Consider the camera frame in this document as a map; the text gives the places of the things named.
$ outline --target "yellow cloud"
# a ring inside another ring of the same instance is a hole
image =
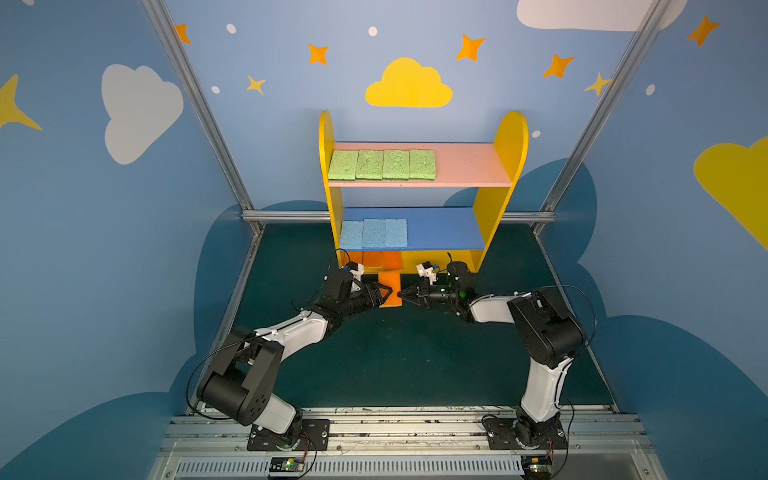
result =
[[[376,107],[434,108],[448,104],[453,90],[432,67],[412,58],[398,58],[387,66],[382,80],[369,85],[366,101]]]
[[[749,148],[709,147],[696,159],[694,174],[704,190],[768,249],[768,137]]]

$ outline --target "metal platform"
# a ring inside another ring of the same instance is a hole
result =
[[[569,410],[561,414],[566,427]],[[480,423],[489,413],[515,417],[506,406],[305,409],[305,419],[331,421],[329,449],[318,453],[306,478],[520,478],[521,459],[547,451],[490,450]],[[149,479],[266,478],[271,458],[288,455],[248,452],[249,432],[233,420],[175,417]],[[666,480],[636,415],[613,413],[608,406],[576,406],[570,439],[568,463],[558,476],[562,480]],[[565,450],[554,451],[555,471],[564,456]],[[310,453],[307,465],[312,461]]]

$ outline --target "pink shelf board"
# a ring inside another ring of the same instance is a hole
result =
[[[511,187],[493,144],[359,144],[336,142],[336,150],[435,151],[435,179],[331,180],[331,187]]]

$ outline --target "black mounting plate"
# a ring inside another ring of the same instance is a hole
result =
[[[312,440],[310,451],[319,450],[322,452],[328,449],[328,428],[330,425],[331,421],[328,419],[303,419],[301,421],[302,432],[305,432]],[[303,452],[306,443],[306,438],[301,437],[292,452]],[[282,447],[282,444],[279,435],[275,435],[267,429],[259,431],[258,427],[251,425],[247,446],[249,452],[280,452],[281,450],[277,447],[278,445]]]
[[[515,419],[494,419],[492,417],[486,417],[483,422],[490,428],[491,432],[493,432],[493,436],[487,435],[488,447],[491,450],[517,450],[518,452],[526,450],[515,438]],[[563,425],[558,420],[557,427],[552,430],[549,437],[552,441],[552,448],[554,450],[566,449],[565,437],[558,435],[558,432],[563,431]],[[549,450],[549,444],[540,445],[536,450]]]

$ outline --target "blue wall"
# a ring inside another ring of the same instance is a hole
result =
[[[252,233],[186,98],[134,163],[105,145],[109,65],[180,84],[139,0],[3,2],[0,45],[41,128],[0,105],[0,478],[143,478]]]
[[[598,101],[584,89],[598,72],[610,78],[632,36],[531,28],[518,20],[516,2],[505,0],[472,6],[459,0],[167,4],[174,22],[187,25],[190,44],[184,47],[257,208],[326,201],[317,144],[323,110],[333,116],[338,141],[400,142],[492,142],[501,119],[516,110],[531,133],[541,132],[531,139],[524,174],[567,157]],[[486,38],[476,62],[455,60],[463,35]],[[327,65],[309,63],[308,44],[328,46]],[[574,60],[563,78],[543,78],[555,54]],[[450,103],[368,104],[367,87],[400,57],[436,68],[453,90]],[[248,75],[265,81],[263,95],[247,90]],[[510,208],[538,210],[556,176],[555,168],[539,171],[531,191],[520,201],[514,194]],[[375,202],[443,205],[455,194],[431,189],[426,198],[418,189],[405,190],[384,192],[390,198]],[[346,206],[374,201],[364,192],[348,193]]]
[[[694,176],[707,148],[768,135],[766,14],[757,0],[688,2],[541,233],[561,282],[597,304],[595,355],[674,479],[726,478],[723,461],[768,429],[768,251]],[[687,37],[705,15],[721,25],[698,46]]]

